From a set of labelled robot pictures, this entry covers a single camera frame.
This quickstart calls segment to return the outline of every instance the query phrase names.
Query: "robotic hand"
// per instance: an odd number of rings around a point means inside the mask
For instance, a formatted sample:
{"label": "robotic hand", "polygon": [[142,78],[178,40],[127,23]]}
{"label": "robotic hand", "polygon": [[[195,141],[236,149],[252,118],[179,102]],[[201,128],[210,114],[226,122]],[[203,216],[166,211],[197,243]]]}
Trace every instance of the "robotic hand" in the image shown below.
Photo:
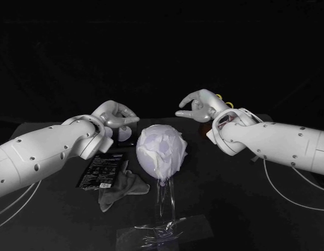
{"label": "robotic hand", "polygon": [[245,108],[230,109],[205,89],[191,93],[179,107],[190,101],[192,111],[175,115],[198,122],[214,119],[207,136],[224,153],[233,156],[247,147],[265,160],[324,175],[324,131],[263,122]]}
{"label": "robotic hand", "polygon": [[117,128],[138,121],[133,111],[109,100],[91,115],[75,116],[62,125],[29,132],[0,145],[0,197],[54,174],[68,158],[88,159],[97,150],[104,153],[113,144],[104,126]]}

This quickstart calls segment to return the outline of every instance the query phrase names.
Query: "cable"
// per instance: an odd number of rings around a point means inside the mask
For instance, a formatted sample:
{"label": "cable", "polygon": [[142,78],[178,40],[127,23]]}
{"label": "cable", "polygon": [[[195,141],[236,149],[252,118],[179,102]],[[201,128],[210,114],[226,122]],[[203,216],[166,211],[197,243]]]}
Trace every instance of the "cable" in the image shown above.
{"label": "cable", "polygon": [[26,195],[28,191],[34,187],[35,183],[29,186],[28,190],[23,192],[23,194],[19,196],[19,198],[15,200],[15,202],[0,211],[0,214],[16,204],[16,202],[22,199],[22,197]]}
{"label": "cable", "polygon": [[29,200],[31,200],[32,197],[34,197],[35,192],[38,191],[39,184],[41,184],[41,181],[39,181],[39,183],[38,183],[38,186],[36,186],[36,188],[35,188],[35,191],[34,191],[31,197],[28,198],[28,201],[25,202],[25,204],[23,204],[22,207],[19,208],[18,212],[12,215],[12,217],[0,224],[0,227],[7,223],[7,221],[15,217],[15,215],[16,215],[16,214],[19,213],[19,211],[23,209],[25,205],[28,204]]}
{"label": "cable", "polygon": [[298,175],[302,177],[302,179],[305,179],[305,181],[307,181],[314,187],[317,187],[320,190],[324,191],[324,188],[320,187],[317,184],[314,184],[314,183],[307,179],[307,177],[299,173],[299,171],[298,171],[294,167],[292,167],[292,169],[294,169],[294,171],[298,173]]}
{"label": "cable", "polygon": [[311,207],[308,207],[308,206],[304,206],[304,205],[295,203],[291,199],[288,199],[288,198],[282,195],[282,193],[278,191],[276,187],[273,186],[273,184],[272,184],[272,182],[271,182],[269,174],[268,174],[268,169],[266,169],[266,161],[265,161],[265,160],[263,160],[263,166],[265,166],[265,172],[266,172],[266,177],[268,177],[269,183],[271,183],[271,185],[272,185],[275,191],[279,193],[279,195],[281,195],[291,203],[294,203],[295,205],[298,205],[298,206],[301,206],[301,207],[304,207],[304,208],[312,209],[312,210],[324,211],[324,209],[321,209],[321,208],[311,208]]}

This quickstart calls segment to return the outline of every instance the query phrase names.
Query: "black package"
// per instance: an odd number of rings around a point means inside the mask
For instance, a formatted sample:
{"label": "black package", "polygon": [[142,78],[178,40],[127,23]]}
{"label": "black package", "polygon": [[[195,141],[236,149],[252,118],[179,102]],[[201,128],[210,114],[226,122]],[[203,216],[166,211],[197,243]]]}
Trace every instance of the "black package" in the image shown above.
{"label": "black package", "polygon": [[77,187],[84,190],[113,187],[122,163],[123,154],[96,154]]}
{"label": "black package", "polygon": [[138,122],[127,124],[126,125],[127,131],[126,133],[130,134],[130,137],[125,140],[125,131],[122,131],[122,129],[119,129],[119,135],[117,135],[117,146],[123,147],[123,146],[136,146],[138,144]]}

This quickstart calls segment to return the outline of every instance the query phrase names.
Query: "table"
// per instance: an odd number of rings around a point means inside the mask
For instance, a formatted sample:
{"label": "table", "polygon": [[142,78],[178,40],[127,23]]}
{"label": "table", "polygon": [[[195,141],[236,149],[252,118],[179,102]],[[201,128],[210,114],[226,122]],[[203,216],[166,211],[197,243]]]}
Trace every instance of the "table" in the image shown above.
{"label": "table", "polygon": [[[54,124],[61,123],[22,124],[12,139]],[[179,250],[208,249],[208,245],[226,250],[324,250],[324,212],[298,207],[278,195],[262,160],[249,164],[253,153],[245,149],[236,156],[224,154],[200,136],[200,123],[191,119],[142,119],[139,133],[153,124],[169,124],[188,143],[188,156],[174,175],[177,218],[203,214],[214,232],[213,239],[185,243]],[[127,154],[129,169],[153,184],[155,179],[138,163],[135,147],[110,152]],[[116,230],[152,223],[156,188],[152,186],[146,195],[126,196],[103,213],[99,191],[75,188],[88,163],[80,157],[68,159],[62,170],[42,180],[26,207],[0,227],[0,250],[114,250]],[[289,167],[272,162],[266,165],[281,192],[294,201],[324,208],[324,192]],[[23,191],[0,198],[0,209]],[[0,223],[21,205],[0,216]]]}

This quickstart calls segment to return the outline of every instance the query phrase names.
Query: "gray cloth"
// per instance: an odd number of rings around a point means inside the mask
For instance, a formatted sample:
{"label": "gray cloth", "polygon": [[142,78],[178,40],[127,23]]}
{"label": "gray cloth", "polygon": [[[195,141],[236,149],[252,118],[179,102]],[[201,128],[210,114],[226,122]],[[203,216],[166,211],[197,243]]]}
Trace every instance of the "gray cloth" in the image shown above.
{"label": "gray cloth", "polygon": [[145,184],[140,177],[126,170],[126,167],[127,161],[122,164],[113,187],[99,189],[99,204],[103,212],[125,195],[145,195],[149,192],[151,185]]}

